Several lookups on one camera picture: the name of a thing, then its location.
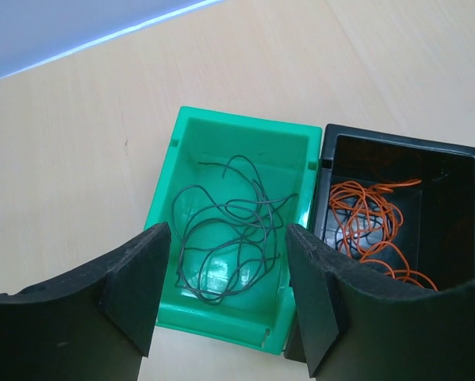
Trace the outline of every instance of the tangled wire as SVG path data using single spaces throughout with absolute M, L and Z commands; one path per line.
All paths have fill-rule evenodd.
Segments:
M 416 275 L 429 283 L 433 290 L 438 290 L 425 274 L 410 268 L 403 252 L 393 243 L 404 218 L 399 208 L 384 197 L 384 194 L 393 193 L 394 188 L 412 187 L 420 183 L 421 180 L 410 180 L 404 183 L 374 184 L 365 188 L 356 181 L 346 181 L 332 186 L 329 207 L 343 235 L 335 248 L 349 257 L 356 257 L 362 264 L 380 264 L 385 267 L 385 274 L 394 279 L 424 287 L 412 277 Z M 369 246 L 367 237 L 375 232 L 381 234 L 381 241 Z M 385 248 L 394 250 L 404 268 L 394 269 L 384 260 L 373 258 L 373 255 Z
M 234 160 L 243 160 L 254 172 L 254 179 L 249 179 L 239 169 L 231 164 Z M 297 194 L 290 194 L 283 198 L 271 200 L 264 189 L 262 178 L 256 166 L 246 157 L 236 155 L 226 164 L 201 163 L 200 165 L 219 166 L 223 168 L 221 178 L 224 179 L 228 171 L 241 177 L 255 193 L 254 199 L 232 198 L 226 202 L 217 202 L 202 185 L 189 185 L 181 189 L 174 197 L 171 206 L 172 226 L 175 236 L 181 243 L 178 256 L 176 286 L 191 291 L 198 299 L 211 305 L 223 302 L 228 296 L 238 295 L 252 288 L 260 279 L 265 277 L 280 257 L 278 252 L 278 230 L 285 227 L 279 210 Z M 186 192 L 201 192 L 209 201 L 208 206 L 194 211 L 179 229 L 176 222 L 176 205 Z M 200 229 L 207 229 L 206 234 L 214 239 L 215 230 L 226 227 L 232 233 L 232 239 L 219 242 L 212 247 L 200 247 L 190 244 L 193 235 Z M 211 260 L 219 255 L 232 254 L 233 266 L 227 262 L 228 268 L 235 267 L 230 275 L 225 274 L 224 287 L 208 286 L 208 275 L 211 272 Z M 185 263 L 187 256 L 203 254 L 197 276 L 186 276 Z

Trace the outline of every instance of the wooden table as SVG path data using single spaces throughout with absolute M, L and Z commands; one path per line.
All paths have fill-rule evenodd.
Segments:
M 475 146 L 475 0 L 227 0 L 0 80 L 0 292 L 141 231 L 181 105 Z M 140 378 L 308 375 L 157 329 Z

